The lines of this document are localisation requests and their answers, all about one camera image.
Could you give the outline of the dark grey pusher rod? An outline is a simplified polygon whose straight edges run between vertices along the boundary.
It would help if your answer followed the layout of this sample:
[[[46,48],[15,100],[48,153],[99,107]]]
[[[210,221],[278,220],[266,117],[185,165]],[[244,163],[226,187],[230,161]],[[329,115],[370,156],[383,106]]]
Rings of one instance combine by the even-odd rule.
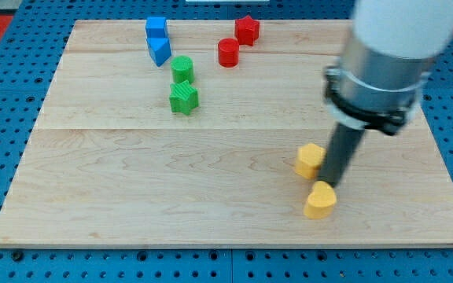
[[[332,187],[340,183],[364,133],[364,129],[356,130],[341,123],[336,124],[318,173],[318,181],[324,181]]]

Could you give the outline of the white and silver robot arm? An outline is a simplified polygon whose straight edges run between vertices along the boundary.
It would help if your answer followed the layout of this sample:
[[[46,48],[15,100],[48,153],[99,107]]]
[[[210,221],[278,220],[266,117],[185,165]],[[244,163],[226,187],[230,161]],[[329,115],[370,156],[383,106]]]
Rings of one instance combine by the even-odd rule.
[[[453,0],[357,1],[344,49],[324,72],[337,124],[317,179],[337,185],[364,133],[397,134],[413,117],[453,36]]]

